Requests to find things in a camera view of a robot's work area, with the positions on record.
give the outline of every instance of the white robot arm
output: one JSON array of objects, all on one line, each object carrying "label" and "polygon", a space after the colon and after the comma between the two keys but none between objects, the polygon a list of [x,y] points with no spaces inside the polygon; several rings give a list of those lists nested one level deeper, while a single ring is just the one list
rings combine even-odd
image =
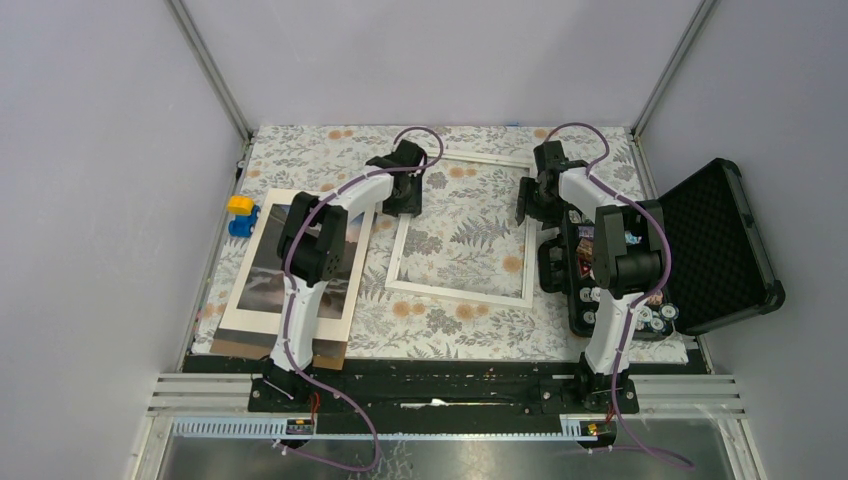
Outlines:
[{"label": "white robot arm", "polygon": [[[591,408],[589,404],[603,408],[609,402],[614,376],[618,377],[616,385],[626,388],[630,364],[627,351],[636,330],[636,322],[626,325],[626,315],[629,309],[644,305],[645,300],[638,304],[634,302],[651,290],[662,275],[661,241],[648,226],[648,221],[633,207],[610,195],[589,178],[586,162],[565,158],[560,142],[544,142],[533,152],[539,173],[535,179],[525,177],[521,180],[516,220],[521,223],[525,215],[529,215],[542,222],[543,228],[558,227],[564,232],[569,228],[567,212],[577,209],[595,224],[592,273],[602,290],[592,339],[580,358],[576,378],[587,408]],[[640,205],[662,225],[659,203],[646,201],[640,202]],[[625,241],[628,230],[641,234],[644,241],[639,245],[628,245]],[[556,244],[558,239],[549,242]],[[563,252],[563,259],[566,255],[568,253]],[[562,265],[561,269],[575,268],[565,261],[558,263]],[[548,278],[554,278],[558,273],[556,278],[562,279],[556,282],[557,288],[561,288],[563,293],[570,290],[569,272],[553,272],[550,265],[540,263],[540,272],[545,268],[548,269]],[[623,348],[622,339],[626,340]],[[622,355],[616,368],[619,349]]]},{"label": "white robot arm", "polygon": [[[368,161],[362,175],[346,186],[321,197],[305,192],[295,196],[277,246],[284,263],[293,245],[295,252],[289,267],[291,275],[284,279],[280,330],[271,351],[276,366],[296,371],[312,362],[318,306],[327,282],[341,263],[348,222],[380,202],[389,215],[421,213],[422,175],[415,168],[426,158],[418,145],[401,140],[390,155]],[[304,232],[298,238],[307,222],[310,226],[320,224],[320,231]]]},{"label": "white robot arm", "polygon": [[[365,180],[341,193],[336,191],[326,192],[320,199],[335,194],[335,197],[327,205],[343,208],[347,211],[348,220],[351,221],[365,212],[370,205],[380,203],[392,195],[393,177],[389,173],[375,173],[380,170],[382,169],[379,167],[366,167],[363,172],[366,176]],[[340,227],[347,230],[347,224]],[[277,341],[271,351],[271,359],[274,364],[283,370],[294,369],[285,353],[286,342],[289,342],[292,356],[299,368],[304,369],[312,362],[312,339],[315,337],[316,328],[318,328],[318,306],[321,303],[321,297],[326,286],[327,280],[315,282],[310,286],[306,279],[297,275],[285,277],[286,293],[283,305],[291,305],[292,309],[289,314],[289,331],[284,332],[286,312],[283,312],[284,317],[280,321]],[[291,298],[295,293],[295,299],[292,302]]]}]

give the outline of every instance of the open case lid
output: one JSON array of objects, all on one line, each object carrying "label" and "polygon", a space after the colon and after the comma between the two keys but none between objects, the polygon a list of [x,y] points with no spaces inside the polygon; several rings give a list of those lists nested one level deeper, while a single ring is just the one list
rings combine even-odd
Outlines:
[{"label": "open case lid", "polygon": [[700,335],[778,309],[777,280],[735,163],[717,158],[659,198],[679,332]]}]

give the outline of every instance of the gray wall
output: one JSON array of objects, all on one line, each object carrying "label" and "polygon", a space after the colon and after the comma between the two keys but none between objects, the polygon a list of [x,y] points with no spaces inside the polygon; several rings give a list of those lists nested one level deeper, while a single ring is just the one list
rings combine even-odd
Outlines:
[{"label": "gray wall", "polygon": [[125,470],[238,147],[165,2],[0,2],[0,478]]},{"label": "gray wall", "polygon": [[724,1],[644,136],[661,191],[736,161],[787,292],[707,336],[770,478],[844,477],[848,3]]},{"label": "gray wall", "polygon": [[628,125],[698,0],[186,3],[253,125]]}]

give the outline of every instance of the blue object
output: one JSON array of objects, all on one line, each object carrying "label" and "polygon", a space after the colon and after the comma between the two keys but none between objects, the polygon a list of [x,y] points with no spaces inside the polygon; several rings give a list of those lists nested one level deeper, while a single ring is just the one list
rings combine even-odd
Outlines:
[{"label": "blue object", "polygon": [[236,215],[236,218],[230,221],[227,230],[234,237],[248,238],[253,233],[257,220],[259,220],[259,206],[254,205],[250,215]]},{"label": "blue object", "polygon": [[642,241],[642,237],[637,237],[629,231],[624,232],[624,242],[628,245],[636,245]]}]

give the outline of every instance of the small toy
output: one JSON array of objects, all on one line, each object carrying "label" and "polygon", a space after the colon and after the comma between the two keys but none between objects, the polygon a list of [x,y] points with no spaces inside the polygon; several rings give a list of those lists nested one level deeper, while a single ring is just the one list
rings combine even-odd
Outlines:
[{"label": "small toy", "polygon": [[234,237],[250,237],[259,219],[259,206],[249,197],[233,195],[227,203],[227,211],[236,216],[230,221],[227,230]]}]

